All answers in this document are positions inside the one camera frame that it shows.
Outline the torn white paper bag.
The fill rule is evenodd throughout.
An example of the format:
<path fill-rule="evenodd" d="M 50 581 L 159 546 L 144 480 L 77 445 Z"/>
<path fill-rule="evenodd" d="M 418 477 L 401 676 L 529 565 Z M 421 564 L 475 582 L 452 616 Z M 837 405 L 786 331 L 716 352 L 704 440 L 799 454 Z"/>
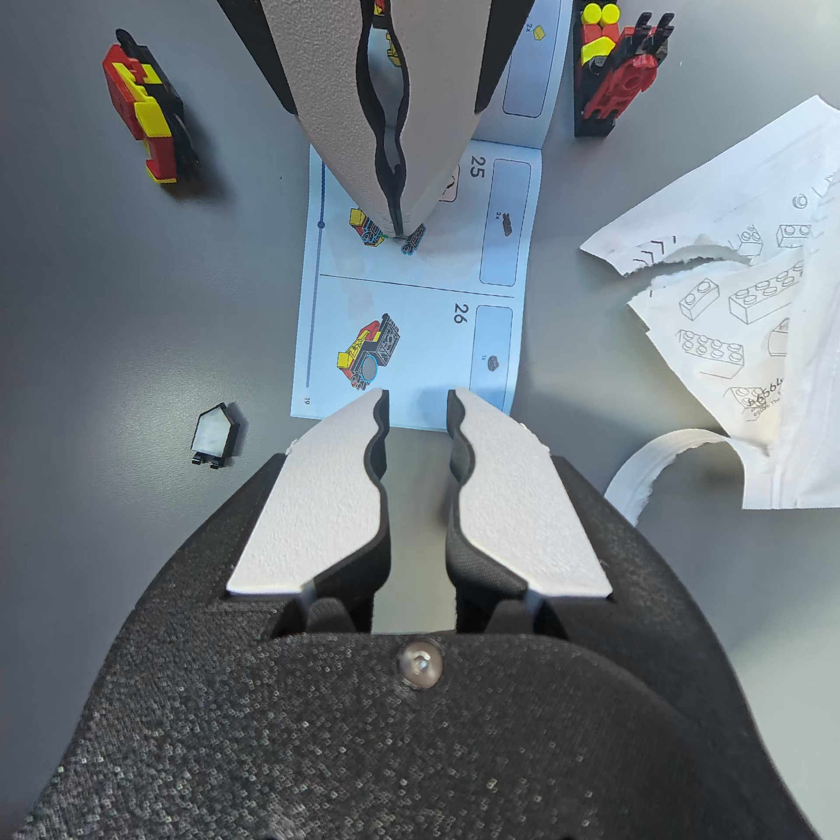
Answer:
<path fill-rule="evenodd" d="M 606 493 L 630 522 L 712 443 L 740 457 L 745 509 L 838 507 L 838 144 L 838 110 L 812 97 L 581 245 L 624 276 L 678 264 L 629 306 L 725 431 L 639 449 Z"/>

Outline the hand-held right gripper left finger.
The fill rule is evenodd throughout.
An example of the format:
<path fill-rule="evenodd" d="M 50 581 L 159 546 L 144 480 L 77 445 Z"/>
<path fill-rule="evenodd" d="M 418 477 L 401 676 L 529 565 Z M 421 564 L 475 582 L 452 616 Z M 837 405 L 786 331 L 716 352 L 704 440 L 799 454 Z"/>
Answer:
<path fill-rule="evenodd" d="M 388 391 L 374 388 L 296 440 L 257 517 L 227 593 L 372 603 L 391 570 L 382 477 Z"/>

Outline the small black brick piece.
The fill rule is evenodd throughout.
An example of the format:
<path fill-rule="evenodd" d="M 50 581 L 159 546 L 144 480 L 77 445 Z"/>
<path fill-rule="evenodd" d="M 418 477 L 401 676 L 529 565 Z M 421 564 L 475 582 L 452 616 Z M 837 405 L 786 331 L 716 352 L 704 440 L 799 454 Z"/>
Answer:
<path fill-rule="evenodd" d="M 202 413 L 191 444 L 192 463 L 197 466 L 208 463 L 211 469 L 223 468 L 233 454 L 239 428 L 224 402 Z"/>

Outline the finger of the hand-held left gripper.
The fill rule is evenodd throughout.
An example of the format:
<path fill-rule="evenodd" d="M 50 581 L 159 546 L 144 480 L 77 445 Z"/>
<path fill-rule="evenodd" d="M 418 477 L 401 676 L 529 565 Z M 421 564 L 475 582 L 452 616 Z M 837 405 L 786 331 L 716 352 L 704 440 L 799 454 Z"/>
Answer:
<path fill-rule="evenodd" d="M 385 153 L 368 65 L 373 1 L 261 3 L 299 123 L 331 173 L 388 236 L 403 236 L 404 175 Z"/>
<path fill-rule="evenodd" d="M 397 149 L 408 236 L 435 209 L 476 129 L 490 1 L 394 1 L 390 30 L 406 75 Z"/>

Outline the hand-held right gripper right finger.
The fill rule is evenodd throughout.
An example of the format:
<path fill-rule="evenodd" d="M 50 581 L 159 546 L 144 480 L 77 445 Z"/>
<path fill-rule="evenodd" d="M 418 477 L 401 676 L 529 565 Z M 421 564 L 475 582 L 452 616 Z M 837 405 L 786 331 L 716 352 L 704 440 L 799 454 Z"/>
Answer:
<path fill-rule="evenodd" d="M 609 603 L 607 579 L 547 446 L 466 388 L 449 391 L 456 489 L 446 568 L 457 618 L 539 618 Z"/>

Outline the red yellow black brick assembly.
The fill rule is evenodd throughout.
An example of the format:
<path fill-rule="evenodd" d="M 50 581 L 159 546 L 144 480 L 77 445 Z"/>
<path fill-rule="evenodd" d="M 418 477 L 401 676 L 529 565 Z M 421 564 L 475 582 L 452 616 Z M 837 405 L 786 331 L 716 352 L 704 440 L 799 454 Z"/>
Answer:
<path fill-rule="evenodd" d="M 197 176 L 198 157 L 184 104 L 150 49 L 122 28 L 101 65 L 112 105 L 145 148 L 146 169 L 161 185 Z"/>

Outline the light blue instruction booklet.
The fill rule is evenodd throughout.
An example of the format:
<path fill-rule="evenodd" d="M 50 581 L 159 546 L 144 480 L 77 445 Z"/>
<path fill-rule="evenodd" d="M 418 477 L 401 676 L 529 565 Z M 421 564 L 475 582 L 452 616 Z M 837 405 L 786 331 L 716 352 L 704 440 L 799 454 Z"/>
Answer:
<path fill-rule="evenodd" d="M 535 2 L 474 139 L 424 226 L 387 238 L 310 148 L 290 413 L 390 393 L 391 424 L 445 429 L 448 390 L 509 413 L 518 379 L 542 146 L 571 2 Z"/>

